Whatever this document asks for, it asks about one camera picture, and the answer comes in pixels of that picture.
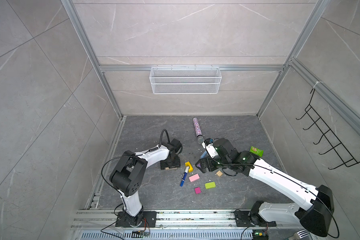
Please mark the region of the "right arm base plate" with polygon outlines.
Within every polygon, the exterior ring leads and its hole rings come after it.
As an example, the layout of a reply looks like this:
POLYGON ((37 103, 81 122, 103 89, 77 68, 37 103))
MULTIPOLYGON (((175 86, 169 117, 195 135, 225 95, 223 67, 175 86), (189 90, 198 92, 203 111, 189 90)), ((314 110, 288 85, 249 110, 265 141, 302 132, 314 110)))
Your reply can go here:
POLYGON ((276 227, 276 222, 266 222, 259 214, 251 211, 233 211, 237 227, 276 227))

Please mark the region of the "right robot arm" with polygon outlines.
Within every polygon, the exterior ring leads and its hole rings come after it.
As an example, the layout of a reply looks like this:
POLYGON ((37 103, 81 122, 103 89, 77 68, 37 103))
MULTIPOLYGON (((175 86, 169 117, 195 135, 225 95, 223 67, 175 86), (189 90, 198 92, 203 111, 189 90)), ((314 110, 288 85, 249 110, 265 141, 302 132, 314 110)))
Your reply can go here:
POLYGON ((290 204, 272 204, 256 201, 248 213, 252 226, 265 226, 271 222, 300 224, 319 237, 327 237, 334 222, 334 200, 330 188, 306 184, 271 166, 251 151, 239 152, 229 140, 198 140, 205 149, 195 166, 205 173, 217 169, 230 169, 272 187, 290 200, 290 204))

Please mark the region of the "pink block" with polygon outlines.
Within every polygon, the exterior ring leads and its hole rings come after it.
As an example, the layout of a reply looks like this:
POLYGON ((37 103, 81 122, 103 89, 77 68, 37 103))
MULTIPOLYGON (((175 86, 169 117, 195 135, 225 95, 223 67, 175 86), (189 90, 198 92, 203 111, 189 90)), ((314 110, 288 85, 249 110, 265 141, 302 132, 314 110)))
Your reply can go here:
POLYGON ((200 179, 200 176, 198 174, 195 174, 195 175, 192 175, 189 177, 190 182, 194 182, 199 179, 200 179))

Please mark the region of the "blue white marker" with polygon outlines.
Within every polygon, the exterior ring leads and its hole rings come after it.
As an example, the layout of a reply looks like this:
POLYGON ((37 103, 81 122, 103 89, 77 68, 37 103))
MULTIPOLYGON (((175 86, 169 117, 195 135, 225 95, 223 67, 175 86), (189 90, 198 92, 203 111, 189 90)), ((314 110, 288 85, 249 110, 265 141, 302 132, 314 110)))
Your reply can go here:
POLYGON ((182 176, 182 179, 181 179, 181 182, 180 182, 180 187, 182 187, 184 185, 187 174, 189 172, 189 169, 190 169, 190 167, 186 166, 185 171, 184 171, 183 176, 182 176))

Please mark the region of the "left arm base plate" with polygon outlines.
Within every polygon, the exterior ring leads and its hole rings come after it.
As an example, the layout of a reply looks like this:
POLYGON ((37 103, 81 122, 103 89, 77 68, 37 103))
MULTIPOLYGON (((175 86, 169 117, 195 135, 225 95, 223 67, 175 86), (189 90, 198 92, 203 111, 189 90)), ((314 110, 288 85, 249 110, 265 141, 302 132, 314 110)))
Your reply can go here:
POLYGON ((153 228, 156 226, 157 212, 155 211, 143 211, 138 213, 135 217, 130 216, 126 212, 118 212, 116 227, 124 228, 153 228))

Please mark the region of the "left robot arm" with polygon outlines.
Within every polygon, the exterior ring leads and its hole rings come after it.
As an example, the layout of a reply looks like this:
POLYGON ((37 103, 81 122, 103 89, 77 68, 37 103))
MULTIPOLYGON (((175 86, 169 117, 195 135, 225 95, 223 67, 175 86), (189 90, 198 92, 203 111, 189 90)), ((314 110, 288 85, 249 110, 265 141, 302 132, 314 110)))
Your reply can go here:
POLYGON ((183 150, 182 143, 173 139, 169 143, 142 152, 126 151, 120 157, 109 176, 111 186, 121 195, 124 211, 131 217, 141 214, 143 205, 140 202, 138 190, 146 169, 160 163, 161 170, 176 169, 181 166, 179 154, 183 150))

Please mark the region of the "light blue block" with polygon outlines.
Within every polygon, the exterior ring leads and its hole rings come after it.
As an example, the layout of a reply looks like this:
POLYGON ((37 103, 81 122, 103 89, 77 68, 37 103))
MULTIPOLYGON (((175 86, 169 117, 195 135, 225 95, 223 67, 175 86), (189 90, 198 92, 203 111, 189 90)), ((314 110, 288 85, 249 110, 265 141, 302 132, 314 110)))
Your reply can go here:
POLYGON ((208 157, 208 152, 204 151, 203 154, 200 156, 200 159, 208 157))

